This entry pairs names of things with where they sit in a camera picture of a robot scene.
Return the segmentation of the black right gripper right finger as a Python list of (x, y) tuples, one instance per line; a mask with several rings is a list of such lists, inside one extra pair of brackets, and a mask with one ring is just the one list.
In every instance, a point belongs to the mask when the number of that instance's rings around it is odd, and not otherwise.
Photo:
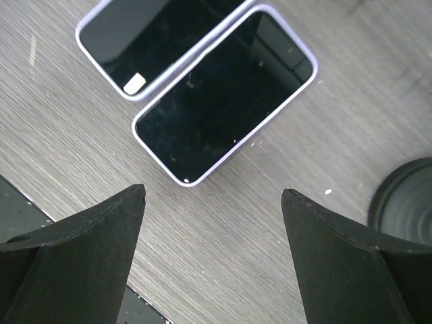
[(431, 247), (378, 232), (293, 189), (281, 209), (309, 323), (430, 323)]

